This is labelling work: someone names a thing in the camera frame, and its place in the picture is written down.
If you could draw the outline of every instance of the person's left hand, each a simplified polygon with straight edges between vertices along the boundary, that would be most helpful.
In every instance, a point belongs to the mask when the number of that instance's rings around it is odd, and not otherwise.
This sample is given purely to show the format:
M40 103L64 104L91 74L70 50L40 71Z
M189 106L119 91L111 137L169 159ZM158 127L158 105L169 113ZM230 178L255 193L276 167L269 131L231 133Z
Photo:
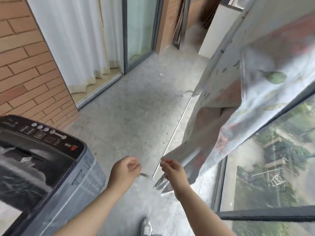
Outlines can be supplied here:
M141 165L134 156L126 156L117 161L109 176L107 188L114 188L115 192L123 195L130 188L141 171Z

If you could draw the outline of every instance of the gray floor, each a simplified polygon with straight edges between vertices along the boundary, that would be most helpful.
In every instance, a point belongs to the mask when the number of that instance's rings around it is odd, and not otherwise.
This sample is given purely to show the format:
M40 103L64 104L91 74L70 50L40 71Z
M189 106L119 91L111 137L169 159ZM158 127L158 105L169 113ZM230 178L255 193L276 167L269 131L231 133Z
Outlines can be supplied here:
M184 51L170 46L153 54L80 111L81 120L67 132L86 142L108 177L112 165L126 155L137 156L142 172L152 175L209 59L199 56L205 32L192 27ZM169 150L180 145L194 98ZM156 180L162 174L158 172ZM216 168L197 179L193 189L211 203ZM98 235L140 235L145 216L154 233L193 235L173 193L162 197L154 182L137 178L117 203Z

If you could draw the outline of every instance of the washing machine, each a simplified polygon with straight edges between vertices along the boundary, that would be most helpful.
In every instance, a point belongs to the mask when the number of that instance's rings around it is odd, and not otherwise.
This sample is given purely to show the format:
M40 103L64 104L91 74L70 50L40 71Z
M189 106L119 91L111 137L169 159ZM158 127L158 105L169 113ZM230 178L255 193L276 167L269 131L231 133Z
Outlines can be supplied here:
M43 123L0 117L0 235L53 235L100 193L87 145Z

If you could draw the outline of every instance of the sneaker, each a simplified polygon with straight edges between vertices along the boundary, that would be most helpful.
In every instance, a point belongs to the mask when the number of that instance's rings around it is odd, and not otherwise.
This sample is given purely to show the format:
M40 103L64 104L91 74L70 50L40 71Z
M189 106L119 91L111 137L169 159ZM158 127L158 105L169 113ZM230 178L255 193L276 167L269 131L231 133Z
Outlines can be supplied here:
M152 223L149 218L145 218L141 226L141 236L151 236L153 233Z

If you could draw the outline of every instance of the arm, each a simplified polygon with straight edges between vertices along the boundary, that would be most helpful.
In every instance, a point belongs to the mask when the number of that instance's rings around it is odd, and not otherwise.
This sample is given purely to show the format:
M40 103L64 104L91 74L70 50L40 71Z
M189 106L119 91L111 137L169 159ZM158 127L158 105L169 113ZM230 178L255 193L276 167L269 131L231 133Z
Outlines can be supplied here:
M136 157L127 156L116 162L107 188L83 211L59 229L55 236L95 236L113 206L130 188L140 170L141 165Z
M196 236L234 236L225 223L191 189L185 170L177 161L162 158L161 167Z

